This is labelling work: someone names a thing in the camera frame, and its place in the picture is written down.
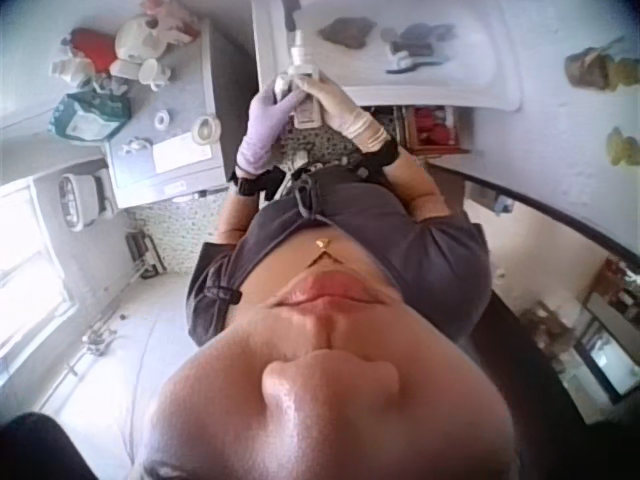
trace spray bottle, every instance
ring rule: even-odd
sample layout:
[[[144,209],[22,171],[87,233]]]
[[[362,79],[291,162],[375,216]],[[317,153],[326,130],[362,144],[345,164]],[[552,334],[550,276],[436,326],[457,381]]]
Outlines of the spray bottle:
[[[289,77],[303,75],[320,79],[320,70],[312,63],[311,51],[304,46],[304,35],[301,30],[296,31],[295,45],[291,47],[293,64],[289,67]],[[293,113],[293,123],[297,129],[306,130],[319,128],[323,125],[322,106],[317,98],[309,95]]]

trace glove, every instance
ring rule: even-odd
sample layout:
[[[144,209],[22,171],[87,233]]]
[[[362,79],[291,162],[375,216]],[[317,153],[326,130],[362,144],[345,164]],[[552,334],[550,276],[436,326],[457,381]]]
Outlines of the glove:
[[[358,107],[340,86],[324,74],[321,80],[296,76],[294,82],[320,101],[325,123],[353,141],[361,152],[377,152],[391,138],[375,118]]]
[[[273,168],[271,148],[289,122],[289,115],[305,99],[307,93],[296,90],[276,103],[275,80],[251,101],[249,126],[236,158],[236,166],[244,173],[258,176]]]

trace gray scrub top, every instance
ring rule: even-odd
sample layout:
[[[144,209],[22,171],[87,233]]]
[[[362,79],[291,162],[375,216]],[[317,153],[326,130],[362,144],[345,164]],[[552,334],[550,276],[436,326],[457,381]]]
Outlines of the gray scrub top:
[[[471,332],[491,295],[489,252],[465,213],[414,221],[385,186],[343,167],[298,181],[256,215],[237,245],[205,243],[189,284],[189,335],[202,346],[225,327],[253,269],[287,238],[334,226],[358,242],[392,279],[404,301],[452,341]]]

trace purple latex glove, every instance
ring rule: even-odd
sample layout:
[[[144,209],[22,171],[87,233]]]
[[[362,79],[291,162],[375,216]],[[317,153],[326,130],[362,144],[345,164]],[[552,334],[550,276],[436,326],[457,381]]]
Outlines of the purple latex glove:
[[[249,108],[249,127],[238,150],[237,166],[250,175],[260,175],[271,169],[271,147],[289,122],[289,115],[304,100],[307,93],[296,90],[276,103],[275,80],[258,93]]]

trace white sink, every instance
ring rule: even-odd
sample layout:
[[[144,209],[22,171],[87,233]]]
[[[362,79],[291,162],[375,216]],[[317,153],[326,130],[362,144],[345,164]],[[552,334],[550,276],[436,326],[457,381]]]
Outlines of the white sink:
[[[261,85],[290,65],[291,35],[282,0],[253,0]],[[362,50],[324,41],[318,30],[338,17],[377,23]],[[311,0],[295,13],[315,63],[359,105],[453,105],[516,110],[520,77],[500,0]],[[389,59],[383,27],[401,32],[411,24],[454,24],[456,38],[441,44],[451,60],[402,75],[385,72]]]

